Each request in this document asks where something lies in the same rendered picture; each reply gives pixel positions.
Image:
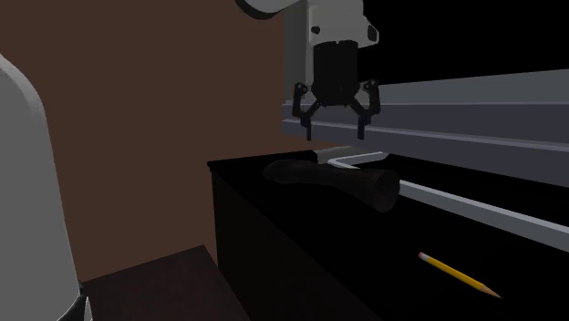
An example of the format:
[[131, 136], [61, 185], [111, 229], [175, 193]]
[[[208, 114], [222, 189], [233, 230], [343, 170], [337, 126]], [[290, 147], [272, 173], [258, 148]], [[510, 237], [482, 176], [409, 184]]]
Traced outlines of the black desk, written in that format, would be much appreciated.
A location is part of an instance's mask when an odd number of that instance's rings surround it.
[[251, 321], [569, 321], [568, 252], [407, 197], [380, 213], [274, 183], [273, 161], [209, 162], [218, 265]]

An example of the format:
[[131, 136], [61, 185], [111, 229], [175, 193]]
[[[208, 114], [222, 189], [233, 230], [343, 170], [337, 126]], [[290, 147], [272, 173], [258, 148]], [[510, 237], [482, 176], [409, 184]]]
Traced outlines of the yellow pencil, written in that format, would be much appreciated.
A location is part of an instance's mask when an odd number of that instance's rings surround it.
[[418, 254], [418, 257], [422, 261], [433, 265], [434, 267], [436, 267], [436, 268], [440, 269], [441, 271], [457, 278], [458, 280], [460, 280], [463, 283], [477, 289], [478, 291], [483, 292], [484, 294], [487, 294], [487, 295], [491, 295], [491, 296], [500, 298], [500, 296], [496, 292], [491, 290], [487, 285], [485, 285], [485, 284], [473, 279], [472, 277], [448, 266], [447, 264], [444, 264], [443, 262], [441, 262], [441, 261], [439, 261], [439, 260], [437, 260], [437, 259], [435, 259], [435, 258], [433, 258], [427, 254], [424, 254], [423, 252], [420, 252]]

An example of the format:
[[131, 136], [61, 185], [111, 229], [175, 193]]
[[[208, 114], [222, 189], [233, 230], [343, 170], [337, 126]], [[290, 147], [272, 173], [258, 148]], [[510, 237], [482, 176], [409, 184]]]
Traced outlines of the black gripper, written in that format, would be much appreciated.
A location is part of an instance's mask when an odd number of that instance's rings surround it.
[[313, 52], [312, 93], [316, 101], [307, 110], [301, 109], [301, 98], [308, 92], [307, 85], [297, 82], [294, 87], [292, 115], [300, 119], [306, 129], [306, 139], [312, 139], [311, 118], [322, 106], [348, 105], [358, 115], [357, 138], [365, 138], [365, 127], [381, 111], [379, 83], [370, 79], [363, 85], [368, 94], [368, 107], [364, 108], [355, 95], [360, 89], [357, 58], [358, 43], [353, 40], [329, 41], [318, 44]]

